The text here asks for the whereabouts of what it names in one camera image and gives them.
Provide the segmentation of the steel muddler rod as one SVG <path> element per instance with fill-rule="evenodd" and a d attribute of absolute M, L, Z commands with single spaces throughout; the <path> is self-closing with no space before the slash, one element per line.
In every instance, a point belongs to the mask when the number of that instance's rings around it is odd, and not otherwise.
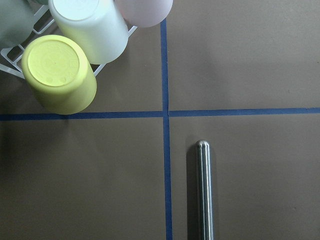
<path fill-rule="evenodd" d="M 214 240 L 212 161 L 208 141 L 199 140 L 196 143 L 196 157 L 198 163 L 200 236 L 202 240 Z"/>

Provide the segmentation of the pink cup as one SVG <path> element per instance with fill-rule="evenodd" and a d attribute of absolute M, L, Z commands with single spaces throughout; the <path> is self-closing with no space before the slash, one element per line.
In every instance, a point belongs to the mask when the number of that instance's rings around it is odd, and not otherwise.
<path fill-rule="evenodd" d="M 173 0 L 115 0 L 123 18 L 132 26 L 153 27 L 170 13 Z"/>

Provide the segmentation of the white cup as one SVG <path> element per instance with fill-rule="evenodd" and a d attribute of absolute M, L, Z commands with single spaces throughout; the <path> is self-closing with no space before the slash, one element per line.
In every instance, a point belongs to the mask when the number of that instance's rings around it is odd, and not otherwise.
<path fill-rule="evenodd" d="M 49 0 L 48 6 L 63 35 L 91 64 L 110 63 L 126 49 L 128 27 L 113 0 Z"/>

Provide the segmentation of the yellow cup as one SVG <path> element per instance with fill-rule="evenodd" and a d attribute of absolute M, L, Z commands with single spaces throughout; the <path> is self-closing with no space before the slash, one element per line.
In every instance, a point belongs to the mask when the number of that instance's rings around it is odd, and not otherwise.
<path fill-rule="evenodd" d="M 71 115 L 94 100 L 97 80 L 80 46 L 61 35 L 45 35 L 25 48 L 21 67 L 36 100 L 49 112 Z"/>

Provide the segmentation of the white cup rack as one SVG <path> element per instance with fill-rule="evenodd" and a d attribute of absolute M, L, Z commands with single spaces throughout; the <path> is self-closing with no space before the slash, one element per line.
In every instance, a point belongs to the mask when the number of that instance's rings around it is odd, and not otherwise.
<path fill-rule="evenodd" d="M 29 1 L 34 11 L 34 26 L 29 37 L 19 45 L 0 50 L 0 70 L 13 76 L 24 79 L 21 69 L 21 59 L 25 48 L 33 40 L 49 34 L 49 29 L 57 28 L 48 5 L 33 4 Z"/>

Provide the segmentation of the green cup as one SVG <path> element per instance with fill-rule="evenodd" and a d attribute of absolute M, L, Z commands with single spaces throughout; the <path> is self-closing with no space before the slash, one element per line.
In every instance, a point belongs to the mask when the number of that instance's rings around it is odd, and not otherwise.
<path fill-rule="evenodd" d="M 34 12 L 27 0 L 1 0 L 0 48 L 12 48 L 24 42 L 34 24 Z"/>

